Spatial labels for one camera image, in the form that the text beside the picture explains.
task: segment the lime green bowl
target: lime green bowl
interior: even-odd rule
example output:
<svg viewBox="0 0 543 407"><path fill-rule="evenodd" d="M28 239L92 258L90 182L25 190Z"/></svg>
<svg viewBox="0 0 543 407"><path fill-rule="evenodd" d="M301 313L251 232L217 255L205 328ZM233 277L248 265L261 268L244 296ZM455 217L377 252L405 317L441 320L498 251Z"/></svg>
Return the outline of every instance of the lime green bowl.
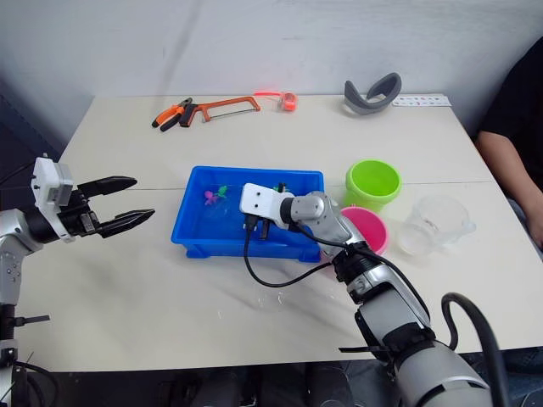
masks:
<svg viewBox="0 0 543 407"><path fill-rule="evenodd" d="M378 212L400 193L401 177L392 165L366 159L349 168L345 185L345 206L361 206Z"/></svg>

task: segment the pliers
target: pliers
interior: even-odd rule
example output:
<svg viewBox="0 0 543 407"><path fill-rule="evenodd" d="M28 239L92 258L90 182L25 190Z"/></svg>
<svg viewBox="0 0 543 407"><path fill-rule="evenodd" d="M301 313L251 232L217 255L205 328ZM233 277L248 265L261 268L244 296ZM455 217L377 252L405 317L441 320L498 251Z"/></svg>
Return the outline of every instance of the pliers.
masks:
<svg viewBox="0 0 543 407"><path fill-rule="evenodd" d="M153 120L153 123L151 123L152 127L158 127L160 125L160 131L166 131L169 128L173 127L177 123L179 123L179 120L181 119L181 116L183 112L185 111L185 108L193 101L192 98L187 98L183 100L179 104L174 104L170 106L168 109L166 109L164 112L159 114L156 119Z"/></svg>

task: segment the person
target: person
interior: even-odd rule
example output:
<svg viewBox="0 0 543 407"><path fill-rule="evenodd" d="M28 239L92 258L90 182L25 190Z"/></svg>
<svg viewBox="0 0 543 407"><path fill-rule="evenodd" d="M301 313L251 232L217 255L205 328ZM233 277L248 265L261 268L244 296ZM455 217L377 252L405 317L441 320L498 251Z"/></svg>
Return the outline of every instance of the person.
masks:
<svg viewBox="0 0 543 407"><path fill-rule="evenodd" d="M543 259L543 37L507 75L475 145Z"/></svg>

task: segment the blue bin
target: blue bin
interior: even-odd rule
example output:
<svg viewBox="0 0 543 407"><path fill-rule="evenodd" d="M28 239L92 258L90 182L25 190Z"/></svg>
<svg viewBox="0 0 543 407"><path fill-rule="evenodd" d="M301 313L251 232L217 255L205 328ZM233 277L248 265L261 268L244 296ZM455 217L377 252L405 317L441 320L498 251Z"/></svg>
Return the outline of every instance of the blue bin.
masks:
<svg viewBox="0 0 543 407"><path fill-rule="evenodd" d="M249 168L194 167L187 184L171 241L187 248L187 257L243 256L244 214L239 210L243 186L247 182L277 187L284 182L294 195L324 191L320 171L253 170ZM226 197L206 205L205 192L227 187ZM318 245L301 233L279 229L271 224L268 239L259 240L261 222L249 245L251 257L298 259L316 263L321 254Z"/></svg>

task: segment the green toy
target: green toy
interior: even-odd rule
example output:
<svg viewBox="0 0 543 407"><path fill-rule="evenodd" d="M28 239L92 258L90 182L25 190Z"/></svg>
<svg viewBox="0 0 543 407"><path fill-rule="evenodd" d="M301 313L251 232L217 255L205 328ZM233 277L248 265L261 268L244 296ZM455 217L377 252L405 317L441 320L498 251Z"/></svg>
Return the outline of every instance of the green toy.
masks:
<svg viewBox="0 0 543 407"><path fill-rule="evenodd" d="M274 187L273 189L274 189L276 192L279 192L279 187ZM290 190L289 190L287 187L285 187L285 188L283 189L283 192L290 192Z"/></svg>
<svg viewBox="0 0 543 407"><path fill-rule="evenodd" d="M217 191L217 193L215 194L217 197L221 197L221 198L226 198L227 195L227 190L228 190L228 187L226 185L223 185L222 187L219 188L219 190Z"/></svg>

